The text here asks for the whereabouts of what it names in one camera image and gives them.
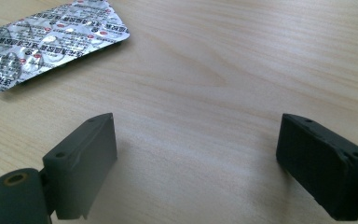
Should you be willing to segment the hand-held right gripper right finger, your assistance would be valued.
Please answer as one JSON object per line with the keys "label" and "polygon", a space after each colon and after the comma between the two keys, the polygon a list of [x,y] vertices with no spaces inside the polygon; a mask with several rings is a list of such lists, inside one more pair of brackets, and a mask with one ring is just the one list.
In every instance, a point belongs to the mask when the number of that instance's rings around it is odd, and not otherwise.
{"label": "hand-held right gripper right finger", "polygon": [[358,146],[318,122],[282,116],[278,163],[338,221],[358,219]]}

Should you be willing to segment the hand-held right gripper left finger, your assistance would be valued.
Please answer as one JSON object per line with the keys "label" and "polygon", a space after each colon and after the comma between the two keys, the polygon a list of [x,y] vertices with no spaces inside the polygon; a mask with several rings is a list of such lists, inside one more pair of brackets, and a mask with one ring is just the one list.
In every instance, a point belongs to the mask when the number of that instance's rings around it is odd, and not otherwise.
{"label": "hand-held right gripper left finger", "polygon": [[49,212],[59,219],[86,217],[116,159],[113,115],[83,122],[43,157]]}

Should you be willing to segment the silver foil pill blister pack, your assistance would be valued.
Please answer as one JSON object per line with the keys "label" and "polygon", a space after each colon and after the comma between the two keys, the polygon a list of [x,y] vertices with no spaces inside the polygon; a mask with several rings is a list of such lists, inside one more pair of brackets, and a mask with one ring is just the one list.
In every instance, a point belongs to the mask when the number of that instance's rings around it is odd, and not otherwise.
{"label": "silver foil pill blister pack", "polygon": [[0,27],[0,92],[130,37],[107,0],[74,0]]}

